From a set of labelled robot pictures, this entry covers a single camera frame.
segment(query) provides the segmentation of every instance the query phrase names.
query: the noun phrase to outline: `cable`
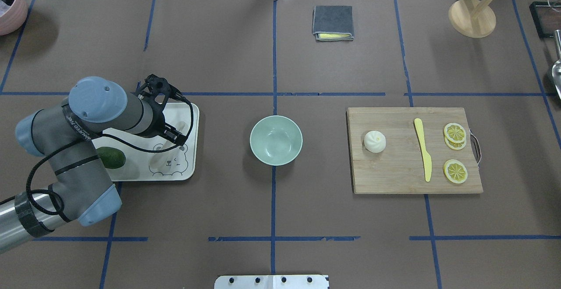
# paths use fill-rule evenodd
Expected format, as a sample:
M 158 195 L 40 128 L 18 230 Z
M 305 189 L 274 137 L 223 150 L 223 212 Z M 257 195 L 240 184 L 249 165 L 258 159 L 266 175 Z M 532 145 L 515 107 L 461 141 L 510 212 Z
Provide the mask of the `cable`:
M 0 201 L 0 206 L 1 206 L 1 205 L 4 205 L 4 203 L 8 203 L 8 202 L 10 202 L 10 201 L 12 201 L 12 200 L 14 200 L 14 199 L 16 199 L 16 196 L 12 196 L 12 197 L 10 197 L 10 198 L 8 198 L 8 199 L 4 199 L 4 200 Z
M 54 191 L 48 191 L 46 189 L 35 189 L 32 190 L 32 180 L 33 180 L 33 176 L 35 175 L 37 169 L 43 165 L 43 163 L 45 163 L 46 161 L 48 161 L 51 157 L 54 157 L 55 155 L 57 155 L 58 153 L 60 153 L 61 151 L 64 151 L 66 149 L 68 149 L 71 146 L 77 145 L 78 143 L 83 142 L 82 139 L 78 139 L 76 141 L 72 141 L 71 143 L 68 143 L 66 145 L 64 145 L 61 148 L 56 149 L 56 151 L 52 152 L 51 154 L 47 155 L 46 157 L 44 157 L 43 159 L 41 159 L 41 161 L 39 161 L 30 171 L 29 176 L 28 176 L 28 181 L 25 184 L 25 193 L 28 197 L 29 202 L 38 210 L 41 211 L 42 213 L 48 214 L 48 215 L 59 215 L 62 213 L 62 211 L 64 211 L 64 201 L 62 201 L 62 197 L 60 197 L 60 195 L 58 195 L 58 193 L 55 193 Z M 57 203 L 54 206 L 55 211 L 48 211 L 47 209 L 41 207 L 37 201 L 35 201 L 35 199 L 33 198 L 33 193 L 37 192 L 37 193 L 45 193 L 47 195 L 53 196 L 56 199 L 58 199 L 60 201 L 60 206 Z
M 193 125 L 195 124 L 194 122 L 194 115 L 193 115 L 193 105 L 191 104 L 191 102 L 183 95 L 181 95 L 181 101 L 186 103 L 187 105 L 189 105 L 189 109 L 191 110 L 191 125 L 189 127 L 189 130 L 187 131 L 187 134 L 185 135 L 185 137 L 187 139 L 189 139 L 189 135 L 191 134 L 191 131 L 193 130 Z
M 171 150 L 173 150 L 173 149 L 175 149 L 176 147 L 179 146 L 179 145 L 174 145 L 173 147 L 168 147 L 167 149 L 164 149 L 164 150 L 147 150 L 147 149 L 143 149 L 141 147 L 137 147 L 136 145 L 134 145 L 132 143 L 128 143 L 127 141 L 124 141 L 120 137 L 115 137 L 114 135 L 109 135 L 107 133 L 104 133 L 104 134 L 102 134 L 102 137 L 107 137 L 107 138 L 114 139 L 114 140 L 119 141 L 120 143 L 122 143 L 124 145 L 132 147 L 135 150 L 146 152 L 146 153 L 164 153 L 164 152 L 167 152 L 167 151 L 171 151 Z

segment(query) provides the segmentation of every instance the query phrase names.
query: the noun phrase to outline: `wooden stand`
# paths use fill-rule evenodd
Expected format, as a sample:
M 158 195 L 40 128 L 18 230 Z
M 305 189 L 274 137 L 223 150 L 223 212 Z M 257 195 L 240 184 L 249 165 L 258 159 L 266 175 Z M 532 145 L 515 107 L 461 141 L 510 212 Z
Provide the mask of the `wooden stand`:
M 493 0 L 459 0 L 448 10 L 448 19 L 462 35 L 483 38 L 497 25 L 495 13 L 489 7 Z

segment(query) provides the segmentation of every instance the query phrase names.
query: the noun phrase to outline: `wooden cutting board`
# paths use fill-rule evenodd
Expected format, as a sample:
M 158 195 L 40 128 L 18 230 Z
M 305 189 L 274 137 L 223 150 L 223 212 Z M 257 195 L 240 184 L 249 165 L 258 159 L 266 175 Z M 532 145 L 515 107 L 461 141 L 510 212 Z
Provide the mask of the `wooden cutting board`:
M 423 120 L 426 149 L 433 160 L 429 183 L 425 181 L 423 158 L 413 126 L 415 118 Z M 471 143 L 456 151 L 444 141 L 444 126 L 451 122 L 459 123 L 469 133 L 463 108 L 348 108 L 355 193 L 483 193 Z M 372 153 L 364 147 L 364 135 L 372 130 L 380 131 L 386 137 L 386 148 L 381 153 Z M 443 166 L 449 159 L 456 159 L 467 167 L 468 177 L 464 183 L 451 183 L 444 176 Z

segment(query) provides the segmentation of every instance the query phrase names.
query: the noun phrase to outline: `folded cloth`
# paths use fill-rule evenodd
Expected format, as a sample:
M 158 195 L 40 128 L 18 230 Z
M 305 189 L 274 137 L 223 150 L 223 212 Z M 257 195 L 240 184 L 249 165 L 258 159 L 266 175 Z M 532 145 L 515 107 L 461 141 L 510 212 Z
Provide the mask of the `folded cloth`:
M 315 7 L 312 33 L 317 41 L 353 40 L 355 29 L 352 25 L 352 7 Z

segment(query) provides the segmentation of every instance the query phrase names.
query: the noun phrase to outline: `yellow knife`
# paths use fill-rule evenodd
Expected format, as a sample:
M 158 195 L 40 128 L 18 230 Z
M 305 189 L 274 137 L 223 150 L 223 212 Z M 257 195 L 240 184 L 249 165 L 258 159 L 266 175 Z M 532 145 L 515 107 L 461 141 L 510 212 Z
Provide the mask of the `yellow knife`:
M 421 146 L 421 154 L 423 155 L 423 166 L 425 168 L 425 181 L 428 183 L 430 181 L 430 176 L 433 174 L 433 160 L 430 157 L 430 154 L 426 151 L 425 131 L 423 130 L 423 121 L 419 118 L 415 118 L 413 123 L 415 125 L 415 131 L 417 132 L 417 138 L 419 138 L 419 145 Z

